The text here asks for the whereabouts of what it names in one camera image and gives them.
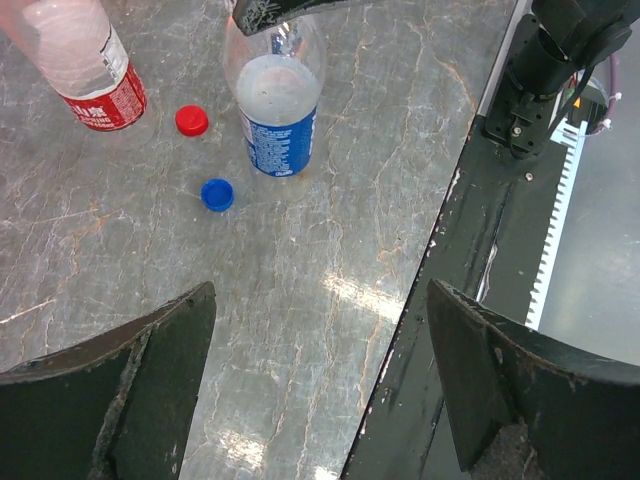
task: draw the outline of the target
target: red bottle label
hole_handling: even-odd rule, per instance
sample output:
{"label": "red bottle label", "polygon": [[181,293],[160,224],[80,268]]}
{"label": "red bottle label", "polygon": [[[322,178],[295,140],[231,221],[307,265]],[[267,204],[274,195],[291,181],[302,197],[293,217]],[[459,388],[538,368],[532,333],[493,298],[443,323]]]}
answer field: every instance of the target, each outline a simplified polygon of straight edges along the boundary
{"label": "red bottle label", "polygon": [[138,120],[147,106],[140,77],[131,62],[122,80],[108,93],[94,98],[64,98],[78,120],[101,132],[118,130]]}

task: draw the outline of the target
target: blue bottle cap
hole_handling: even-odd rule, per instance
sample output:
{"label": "blue bottle cap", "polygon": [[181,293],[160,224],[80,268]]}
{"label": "blue bottle cap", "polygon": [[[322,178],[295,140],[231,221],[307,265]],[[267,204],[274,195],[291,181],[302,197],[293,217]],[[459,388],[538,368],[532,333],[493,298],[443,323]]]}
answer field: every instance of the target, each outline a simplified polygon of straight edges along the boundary
{"label": "blue bottle cap", "polygon": [[202,186],[200,198],[208,209],[224,212],[233,204],[233,187],[223,178],[212,178]]}

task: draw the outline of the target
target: water bottle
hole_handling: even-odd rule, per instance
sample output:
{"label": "water bottle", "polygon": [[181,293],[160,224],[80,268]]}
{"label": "water bottle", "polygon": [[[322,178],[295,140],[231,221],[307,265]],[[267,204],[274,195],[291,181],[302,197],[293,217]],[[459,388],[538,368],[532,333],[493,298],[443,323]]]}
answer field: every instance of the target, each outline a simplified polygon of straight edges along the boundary
{"label": "water bottle", "polygon": [[316,157],[323,156],[314,132],[327,47],[314,17],[298,17],[249,37],[230,17],[223,65],[259,193],[300,199],[313,182]]}
{"label": "water bottle", "polygon": [[0,26],[103,143],[146,143],[156,118],[100,0],[2,0]]}

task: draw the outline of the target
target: red bottle cap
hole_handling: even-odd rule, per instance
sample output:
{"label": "red bottle cap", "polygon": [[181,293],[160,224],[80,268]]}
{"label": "red bottle cap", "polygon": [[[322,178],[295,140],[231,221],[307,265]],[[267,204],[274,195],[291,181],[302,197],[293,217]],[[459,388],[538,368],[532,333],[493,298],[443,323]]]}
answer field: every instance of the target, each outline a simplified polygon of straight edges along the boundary
{"label": "red bottle cap", "polygon": [[187,137],[202,135],[209,128],[207,112],[197,105],[185,105],[176,112],[176,126]]}

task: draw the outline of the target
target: cable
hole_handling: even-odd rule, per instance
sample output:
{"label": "cable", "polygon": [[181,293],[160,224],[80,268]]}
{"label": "cable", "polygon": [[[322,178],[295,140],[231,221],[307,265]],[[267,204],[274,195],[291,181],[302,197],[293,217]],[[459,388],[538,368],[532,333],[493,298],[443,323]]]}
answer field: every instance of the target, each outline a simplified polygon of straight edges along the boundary
{"label": "cable", "polygon": [[600,122],[600,125],[596,127],[593,131],[592,135],[598,135],[605,130],[611,129],[611,120],[616,110],[616,105],[622,99],[622,93],[620,93],[619,88],[619,66],[618,66],[618,56],[615,53],[612,53],[609,57],[609,68],[610,68],[610,88],[609,88],[609,106],[607,108],[607,113],[604,119]]}
{"label": "cable", "polygon": [[564,105],[562,105],[562,107],[556,113],[556,117],[553,119],[553,122],[551,122],[551,125],[549,126],[547,133],[545,134],[544,138],[542,139],[542,141],[540,142],[536,150],[533,150],[529,153],[517,152],[513,145],[513,127],[511,128],[509,132],[509,150],[511,151],[511,155],[513,155],[518,160],[523,160],[525,158],[529,158],[532,155],[538,155],[542,151],[545,144],[549,140],[551,140],[551,136],[553,135],[553,132],[556,131],[556,128],[558,128],[558,125],[560,125],[560,122],[562,121],[562,119],[567,115],[567,113],[569,113],[569,110],[571,110],[571,107],[573,107],[573,104],[576,103],[578,98],[580,98],[580,95],[582,95],[582,92],[584,92],[584,89],[587,88],[587,84],[589,83],[589,79],[591,78],[591,75],[593,75],[594,70],[595,70],[595,67],[589,67],[584,71],[584,74],[580,79],[580,83],[578,83],[578,86],[573,91],[569,99],[564,103]]}

